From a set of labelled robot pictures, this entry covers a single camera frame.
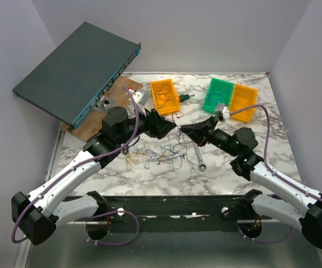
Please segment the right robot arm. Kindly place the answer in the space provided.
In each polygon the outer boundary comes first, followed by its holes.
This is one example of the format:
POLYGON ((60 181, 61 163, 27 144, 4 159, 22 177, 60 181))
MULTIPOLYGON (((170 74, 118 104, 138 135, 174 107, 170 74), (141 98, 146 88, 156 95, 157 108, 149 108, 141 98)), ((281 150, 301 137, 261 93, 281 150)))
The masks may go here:
POLYGON ((322 192, 291 179, 270 166, 265 157, 254 152, 258 146, 254 132, 247 127, 232 135, 216 128, 216 117, 190 125, 181 126, 199 147, 210 143, 234 157, 232 170, 249 181, 272 191, 278 199, 257 193, 241 202, 240 214, 247 219, 255 215, 267 216, 281 221, 297 230, 315 247, 322 249, 322 192))

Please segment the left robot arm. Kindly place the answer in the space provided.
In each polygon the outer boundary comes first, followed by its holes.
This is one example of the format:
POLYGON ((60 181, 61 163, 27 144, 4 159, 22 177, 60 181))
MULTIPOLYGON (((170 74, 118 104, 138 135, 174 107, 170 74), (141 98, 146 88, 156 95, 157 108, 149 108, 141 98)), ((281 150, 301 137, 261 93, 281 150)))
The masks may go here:
POLYGON ((83 146, 75 159, 42 186, 11 200, 13 233, 20 229, 33 245, 46 241, 56 230, 71 221, 91 217, 101 220, 106 201, 97 193, 88 193, 71 202, 65 198, 82 182, 111 163, 140 134, 162 139, 175 123, 160 116, 155 109, 135 112, 129 118, 123 107, 112 107, 102 120, 99 132, 83 146))

